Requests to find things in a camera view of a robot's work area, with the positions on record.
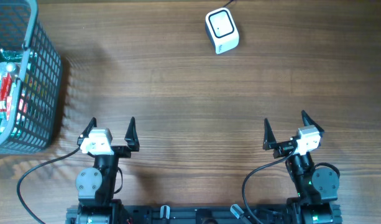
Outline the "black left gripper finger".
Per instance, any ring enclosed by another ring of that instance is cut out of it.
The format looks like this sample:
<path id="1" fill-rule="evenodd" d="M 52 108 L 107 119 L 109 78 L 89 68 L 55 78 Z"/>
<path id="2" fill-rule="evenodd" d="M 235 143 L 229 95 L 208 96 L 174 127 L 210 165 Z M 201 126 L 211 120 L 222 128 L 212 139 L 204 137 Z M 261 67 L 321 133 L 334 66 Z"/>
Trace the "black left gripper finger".
<path id="1" fill-rule="evenodd" d="M 96 118 L 92 117 L 87 127 L 84 129 L 84 131 L 80 134 L 79 138 L 87 138 L 89 136 L 89 133 L 93 128 L 97 127 Z"/>
<path id="2" fill-rule="evenodd" d="M 127 147 L 131 151 L 138 152 L 140 149 L 139 138 L 137 136 L 135 118 L 132 117 L 125 135 L 124 140 L 127 142 Z"/>

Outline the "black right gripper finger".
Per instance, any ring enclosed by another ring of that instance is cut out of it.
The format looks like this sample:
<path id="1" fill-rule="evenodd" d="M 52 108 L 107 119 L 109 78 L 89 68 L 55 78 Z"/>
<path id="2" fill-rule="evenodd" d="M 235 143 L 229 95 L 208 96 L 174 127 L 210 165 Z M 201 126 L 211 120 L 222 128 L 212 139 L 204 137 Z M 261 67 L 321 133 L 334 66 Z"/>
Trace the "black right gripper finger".
<path id="1" fill-rule="evenodd" d="M 308 113 L 305 110 L 301 111 L 301 117 L 303 120 L 304 126 L 315 126 L 320 134 L 324 134 L 324 129 L 316 123 L 314 120 L 311 119 L 311 117 L 308 115 Z"/>
<path id="2" fill-rule="evenodd" d="M 264 141 L 263 149 L 268 151 L 276 148 L 277 142 L 272 131 L 271 125 L 267 118 L 264 119 Z"/>

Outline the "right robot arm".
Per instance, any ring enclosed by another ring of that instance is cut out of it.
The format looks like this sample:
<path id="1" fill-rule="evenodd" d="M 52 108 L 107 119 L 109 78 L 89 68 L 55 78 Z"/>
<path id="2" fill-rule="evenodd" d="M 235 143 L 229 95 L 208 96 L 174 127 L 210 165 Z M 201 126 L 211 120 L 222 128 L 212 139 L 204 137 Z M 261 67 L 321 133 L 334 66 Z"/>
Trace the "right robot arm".
<path id="1" fill-rule="evenodd" d="M 314 163 L 311 151 L 321 146 L 324 129 L 306 111 L 301 112 L 303 126 L 288 141 L 278 142 L 271 125 L 264 120 L 263 149 L 272 150 L 285 166 L 298 196 L 288 198 L 283 208 L 284 223 L 342 223 L 340 206 L 335 204 L 340 171 L 327 162 Z"/>

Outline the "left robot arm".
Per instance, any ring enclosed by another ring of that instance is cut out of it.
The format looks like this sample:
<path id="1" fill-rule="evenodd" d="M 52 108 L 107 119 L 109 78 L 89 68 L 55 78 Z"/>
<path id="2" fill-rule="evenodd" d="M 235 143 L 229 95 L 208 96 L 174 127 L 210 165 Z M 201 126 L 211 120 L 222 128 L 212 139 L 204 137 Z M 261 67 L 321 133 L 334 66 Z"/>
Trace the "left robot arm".
<path id="1" fill-rule="evenodd" d="M 124 138 L 125 146 L 113 146 L 108 128 L 98 128 L 96 118 L 80 134 L 77 145 L 83 154 L 94 159 L 92 167 L 82 170 L 75 181 L 78 208 L 67 211 L 66 223 L 132 223 L 122 201 L 115 199 L 116 176 L 122 174 L 120 158 L 130 158 L 140 149 L 135 118 L 132 117 Z"/>

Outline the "white barcode scanner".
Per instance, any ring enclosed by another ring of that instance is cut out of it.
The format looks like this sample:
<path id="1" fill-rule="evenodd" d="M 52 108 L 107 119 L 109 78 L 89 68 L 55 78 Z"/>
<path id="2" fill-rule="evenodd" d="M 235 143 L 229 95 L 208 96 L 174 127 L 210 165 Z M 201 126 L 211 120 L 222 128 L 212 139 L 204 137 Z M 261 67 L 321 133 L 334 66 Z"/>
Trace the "white barcode scanner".
<path id="1" fill-rule="evenodd" d="M 239 44 L 238 29 L 226 7 L 207 13 L 205 29 L 217 55 L 232 50 Z"/>

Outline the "red white snack packet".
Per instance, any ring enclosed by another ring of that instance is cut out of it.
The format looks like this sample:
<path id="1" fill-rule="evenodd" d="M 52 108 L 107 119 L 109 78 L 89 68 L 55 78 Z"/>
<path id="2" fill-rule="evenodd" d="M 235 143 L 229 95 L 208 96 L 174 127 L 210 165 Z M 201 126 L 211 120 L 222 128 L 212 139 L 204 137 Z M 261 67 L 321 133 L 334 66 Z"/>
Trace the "red white snack packet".
<path id="1" fill-rule="evenodd" d="M 7 98 L 11 94 L 13 78 L 10 73 L 0 74 L 0 113 L 7 111 Z"/>

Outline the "green foil packet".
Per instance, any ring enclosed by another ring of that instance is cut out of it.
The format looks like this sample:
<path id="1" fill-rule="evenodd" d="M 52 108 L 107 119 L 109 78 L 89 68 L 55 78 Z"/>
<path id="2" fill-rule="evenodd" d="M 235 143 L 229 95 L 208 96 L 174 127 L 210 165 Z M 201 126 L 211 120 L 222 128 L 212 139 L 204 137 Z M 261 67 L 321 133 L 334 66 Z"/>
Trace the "green foil packet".
<path id="1" fill-rule="evenodd" d="M 15 62 L 21 63 L 24 58 L 24 52 L 18 50 L 0 49 L 0 63 Z"/>

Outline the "grey plastic mesh basket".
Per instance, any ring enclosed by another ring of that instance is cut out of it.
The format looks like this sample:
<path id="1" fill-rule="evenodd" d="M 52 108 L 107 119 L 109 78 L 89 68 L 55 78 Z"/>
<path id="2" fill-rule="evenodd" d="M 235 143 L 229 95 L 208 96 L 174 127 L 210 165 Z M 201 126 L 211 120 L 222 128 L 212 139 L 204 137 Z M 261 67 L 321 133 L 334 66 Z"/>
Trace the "grey plastic mesh basket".
<path id="1" fill-rule="evenodd" d="M 21 63 L 0 63 L 13 78 L 0 113 L 0 154 L 34 154 L 51 142 L 62 60 L 38 17 L 37 1 L 0 1 L 0 49 L 24 52 Z"/>

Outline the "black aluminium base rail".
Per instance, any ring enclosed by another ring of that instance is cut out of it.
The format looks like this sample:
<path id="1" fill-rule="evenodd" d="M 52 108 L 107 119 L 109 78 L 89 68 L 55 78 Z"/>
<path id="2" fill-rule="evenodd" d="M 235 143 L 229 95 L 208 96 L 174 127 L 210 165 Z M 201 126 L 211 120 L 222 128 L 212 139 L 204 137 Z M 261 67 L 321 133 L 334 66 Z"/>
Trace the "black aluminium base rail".
<path id="1" fill-rule="evenodd" d="M 304 206 L 268 204 L 257 205 L 252 213 L 262 223 L 330 223 L 342 224 L 339 205 Z M 246 208 L 231 207 L 161 207 L 125 206 L 114 215 L 112 210 L 100 208 L 67 210 L 66 223 L 255 223 Z"/>

